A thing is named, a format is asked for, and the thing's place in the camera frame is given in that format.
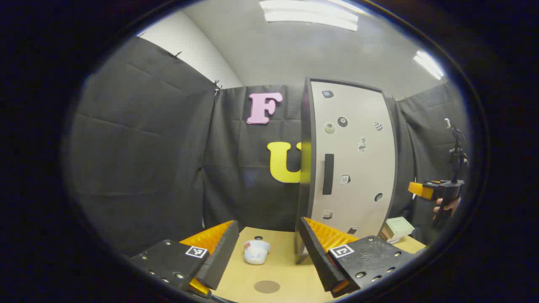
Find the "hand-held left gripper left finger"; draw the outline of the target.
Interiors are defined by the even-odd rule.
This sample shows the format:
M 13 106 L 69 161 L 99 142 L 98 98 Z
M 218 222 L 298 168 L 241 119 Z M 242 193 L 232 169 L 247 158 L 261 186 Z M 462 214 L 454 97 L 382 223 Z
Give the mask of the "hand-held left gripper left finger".
M 239 238 L 231 220 L 184 240 L 165 239 L 131 257 L 153 280 L 177 291 L 210 297 L 217 289 Z

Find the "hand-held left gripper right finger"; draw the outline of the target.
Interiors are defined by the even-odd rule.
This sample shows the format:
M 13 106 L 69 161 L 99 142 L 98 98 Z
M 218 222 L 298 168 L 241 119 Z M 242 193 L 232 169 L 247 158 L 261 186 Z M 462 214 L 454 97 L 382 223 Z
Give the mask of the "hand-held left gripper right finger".
M 415 256 L 376 236 L 356 238 L 306 217 L 299 219 L 298 232 L 333 298 L 374 289 Z

